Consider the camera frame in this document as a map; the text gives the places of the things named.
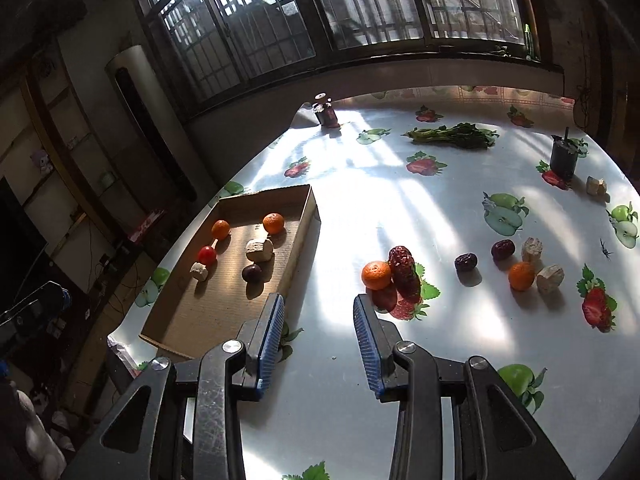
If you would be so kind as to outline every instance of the red tomato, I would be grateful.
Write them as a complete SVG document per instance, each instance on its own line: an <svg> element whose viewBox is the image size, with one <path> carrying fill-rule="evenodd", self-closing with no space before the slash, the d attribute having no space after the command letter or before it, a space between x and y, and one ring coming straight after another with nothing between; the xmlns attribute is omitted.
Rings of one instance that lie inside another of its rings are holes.
<svg viewBox="0 0 640 480"><path fill-rule="evenodd" d="M205 245L198 252L198 261L204 266L210 266L213 262L216 261L216 250L208 245Z"/></svg>

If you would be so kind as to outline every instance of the orange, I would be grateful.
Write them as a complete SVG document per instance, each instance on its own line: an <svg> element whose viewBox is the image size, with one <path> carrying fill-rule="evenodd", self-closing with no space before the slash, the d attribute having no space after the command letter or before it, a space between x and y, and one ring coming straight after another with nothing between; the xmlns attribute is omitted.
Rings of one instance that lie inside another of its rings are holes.
<svg viewBox="0 0 640 480"><path fill-rule="evenodd" d="M371 290L382 290L391 283L391 267L387 262L369 262L362 268L360 277Z"/></svg>
<svg viewBox="0 0 640 480"><path fill-rule="evenodd" d="M211 236L216 240L224 240L231 231L231 226L226 220L218 220L211 228Z"/></svg>
<svg viewBox="0 0 640 480"><path fill-rule="evenodd" d="M270 213L262 219L264 230L276 235L284 229L284 218L279 213Z"/></svg>
<svg viewBox="0 0 640 480"><path fill-rule="evenodd" d="M509 269L509 284L514 290L527 290L536 279L536 271L531 264L520 262Z"/></svg>

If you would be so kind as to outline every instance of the black spider-like object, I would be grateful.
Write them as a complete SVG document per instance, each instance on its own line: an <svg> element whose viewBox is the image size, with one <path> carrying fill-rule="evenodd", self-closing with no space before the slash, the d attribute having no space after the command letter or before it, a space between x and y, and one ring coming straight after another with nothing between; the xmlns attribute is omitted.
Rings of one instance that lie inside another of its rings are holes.
<svg viewBox="0 0 640 480"><path fill-rule="evenodd" d="M610 260L610 256L613 253L610 253L609 251L607 251L607 248L604 245L604 242L602 241L602 238L600 239L600 247L602 248L602 254L604 254L607 257L607 260Z"/></svg>

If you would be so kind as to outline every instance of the window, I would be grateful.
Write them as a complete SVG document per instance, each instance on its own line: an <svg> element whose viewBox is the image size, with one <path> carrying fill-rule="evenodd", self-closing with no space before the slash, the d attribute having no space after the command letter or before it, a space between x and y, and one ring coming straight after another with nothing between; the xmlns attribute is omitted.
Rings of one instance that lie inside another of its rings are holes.
<svg viewBox="0 0 640 480"><path fill-rule="evenodd" d="M442 46L535 59L532 16L518 6L524 0L136 1L189 116L264 84L371 56Z"/></svg>

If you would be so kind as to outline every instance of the silver screw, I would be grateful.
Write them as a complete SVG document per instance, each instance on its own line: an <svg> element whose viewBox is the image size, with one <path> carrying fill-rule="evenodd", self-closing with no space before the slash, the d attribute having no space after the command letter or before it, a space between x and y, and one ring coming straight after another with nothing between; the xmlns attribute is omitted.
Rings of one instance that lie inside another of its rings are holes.
<svg viewBox="0 0 640 480"><path fill-rule="evenodd" d="M469 359L469 364L476 370L484 370L489 365L487 360L484 357L480 357L479 355L474 355L471 359Z"/></svg>
<svg viewBox="0 0 640 480"><path fill-rule="evenodd" d="M242 343L235 339L230 339L222 344L222 349L228 354L235 354L241 348Z"/></svg>
<svg viewBox="0 0 640 480"><path fill-rule="evenodd" d="M149 364L153 370L164 370L169 365L169 359L167 357L156 357Z"/></svg>
<svg viewBox="0 0 640 480"><path fill-rule="evenodd" d="M411 341L401 341L396 345L396 348L403 354L412 354L415 352L415 343Z"/></svg>

